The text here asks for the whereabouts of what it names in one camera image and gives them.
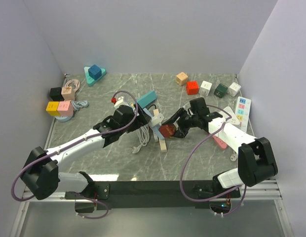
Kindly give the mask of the white plug adapter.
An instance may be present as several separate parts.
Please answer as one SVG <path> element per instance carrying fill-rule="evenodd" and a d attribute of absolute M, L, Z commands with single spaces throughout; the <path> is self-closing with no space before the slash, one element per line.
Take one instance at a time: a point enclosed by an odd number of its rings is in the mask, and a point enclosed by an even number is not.
<path fill-rule="evenodd" d="M 157 115 L 155 115 L 155 116 L 153 116 L 151 118 L 150 124 L 151 124 L 152 127 L 154 127 L 157 124 L 160 124 L 163 121 L 163 119 L 164 119 L 163 114 L 162 113 L 158 113 Z"/>

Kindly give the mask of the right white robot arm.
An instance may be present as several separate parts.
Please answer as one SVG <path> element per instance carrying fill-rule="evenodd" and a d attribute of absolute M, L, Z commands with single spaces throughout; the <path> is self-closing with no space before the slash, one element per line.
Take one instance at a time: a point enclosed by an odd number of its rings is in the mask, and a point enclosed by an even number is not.
<path fill-rule="evenodd" d="M 164 121 L 159 129 L 165 137 L 185 138 L 191 128 L 208 133 L 206 139 L 217 136 L 237 154 L 237 168 L 217 174 L 206 188 L 206 198 L 223 197 L 242 185 L 252 187 L 278 174 L 278 167 L 270 141 L 256 138 L 227 122 L 218 112 L 211 112 L 204 98 L 190 100 L 190 108 L 183 107 Z"/>

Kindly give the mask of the dark red cube socket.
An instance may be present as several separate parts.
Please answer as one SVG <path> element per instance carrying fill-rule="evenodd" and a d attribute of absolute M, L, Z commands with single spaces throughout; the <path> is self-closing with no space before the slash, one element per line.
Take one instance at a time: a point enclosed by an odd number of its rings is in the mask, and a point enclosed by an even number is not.
<path fill-rule="evenodd" d="M 161 135 L 164 137 L 164 138 L 169 138 L 169 137 L 172 137 L 175 132 L 176 132 L 177 128 L 175 125 L 173 124 L 166 124 L 166 125 L 162 125 L 160 128 L 159 128 L 159 132 L 161 133 Z"/>

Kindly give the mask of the light blue power strip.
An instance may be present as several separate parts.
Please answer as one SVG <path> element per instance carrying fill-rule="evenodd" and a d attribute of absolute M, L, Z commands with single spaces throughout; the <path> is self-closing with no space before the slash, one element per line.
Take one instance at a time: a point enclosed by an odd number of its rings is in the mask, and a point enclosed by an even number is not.
<path fill-rule="evenodd" d="M 152 127 L 151 124 L 148 124 L 149 127 L 152 129 L 153 133 L 161 140 L 165 140 L 165 138 L 161 135 L 161 133 L 159 132 L 159 128 L 161 127 L 161 123 L 157 124 L 156 126 Z"/>

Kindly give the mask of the beige power strip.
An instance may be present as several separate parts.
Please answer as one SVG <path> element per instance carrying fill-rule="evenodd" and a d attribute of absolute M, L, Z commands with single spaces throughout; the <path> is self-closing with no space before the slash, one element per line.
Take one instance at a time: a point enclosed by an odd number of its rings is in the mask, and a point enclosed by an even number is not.
<path fill-rule="evenodd" d="M 159 113 L 159 110 L 158 110 L 158 109 L 154 109 L 154 110 L 153 110 L 154 116 L 156 116 L 158 113 Z M 165 140 L 158 139 L 158 141 L 159 141 L 159 145 L 160 145 L 160 150 L 161 150 L 161 152 L 162 152 L 162 153 L 166 153 L 166 152 L 167 152 L 167 147 L 166 147 L 166 142 L 165 142 Z"/>

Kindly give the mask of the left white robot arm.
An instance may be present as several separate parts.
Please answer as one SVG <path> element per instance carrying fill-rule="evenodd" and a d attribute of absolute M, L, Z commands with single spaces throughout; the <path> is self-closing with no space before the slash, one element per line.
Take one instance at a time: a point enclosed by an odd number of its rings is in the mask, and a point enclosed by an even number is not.
<path fill-rule="evenodd" d="M 33 149 L 21 179 L 38 200 L 49 197 L 55 191 L 75 192 L 82 198 L 93 198 L 97 189 L 87 173 L 64 173 L 60 171 L 61 167 L 116 142 L 124 133 L 133 132 L 151 120 L 147 109 L 121 105 L 113 115 L 80 137 L 48 150 L 41 147 Z"/>

